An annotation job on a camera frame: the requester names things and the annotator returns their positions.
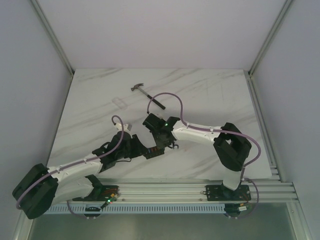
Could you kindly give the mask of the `black fuse box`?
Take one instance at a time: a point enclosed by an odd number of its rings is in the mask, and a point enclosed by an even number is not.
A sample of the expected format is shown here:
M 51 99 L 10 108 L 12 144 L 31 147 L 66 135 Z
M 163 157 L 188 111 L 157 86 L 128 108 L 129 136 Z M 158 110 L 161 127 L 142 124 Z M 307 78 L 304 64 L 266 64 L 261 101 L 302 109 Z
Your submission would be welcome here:
M 158 147 L 155 146 L 155 147 L 148 148 L 143 156 L 146 159 L 151 159 L 151 158 L 155 158 L 155 157 L 161 156 L 164 153 L 165 153 L 165 149 L 164 148 L 158 148 Z

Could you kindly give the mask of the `clear plastic fuse box cover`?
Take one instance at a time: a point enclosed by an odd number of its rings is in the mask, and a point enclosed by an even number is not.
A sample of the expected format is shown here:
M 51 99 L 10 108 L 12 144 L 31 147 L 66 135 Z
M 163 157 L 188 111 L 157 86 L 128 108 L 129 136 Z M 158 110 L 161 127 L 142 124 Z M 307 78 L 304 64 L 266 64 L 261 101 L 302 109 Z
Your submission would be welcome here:
M 121 110 L 125 110 L 128 107 L 128 105 L 119 97 L 115 97 L 111 101 Z

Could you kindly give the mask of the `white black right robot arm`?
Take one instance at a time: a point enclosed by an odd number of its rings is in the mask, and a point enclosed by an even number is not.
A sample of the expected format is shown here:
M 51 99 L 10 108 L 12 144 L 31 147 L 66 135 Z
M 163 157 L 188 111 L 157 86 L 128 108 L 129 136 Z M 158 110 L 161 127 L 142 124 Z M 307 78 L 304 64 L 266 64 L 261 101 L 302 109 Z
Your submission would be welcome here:
M 241 200 L 239 187 L 245 160 L 252 145 L 232 123 L 224 126 L 192 126 L 179 117 L 171 116 L 164 120 L 153 113 L 143 121 L 152 134 L 158 148 L 173 148 L 176 141 L 189 141 L 214 148 L 224 166 L 222 184 L 217 187 L 217 198 L 223 200 Z

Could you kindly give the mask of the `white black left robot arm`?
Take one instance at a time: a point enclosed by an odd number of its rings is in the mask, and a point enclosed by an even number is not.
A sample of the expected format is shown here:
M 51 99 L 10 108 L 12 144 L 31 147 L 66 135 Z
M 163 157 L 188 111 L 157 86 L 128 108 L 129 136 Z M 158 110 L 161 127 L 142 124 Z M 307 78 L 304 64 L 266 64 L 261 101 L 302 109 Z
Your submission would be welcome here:
M 103 201 L 104 186 L 98 174 L 117 163 L 134 158 L 149 159 L 154 153 L 127 124 L 116 123 L 117 133 L 89 155 L 70 163 L 47 167 L 34 165 L 12 191 L 16 207 L 30 220 L 42 216 L 51 206 L 69 200 Z

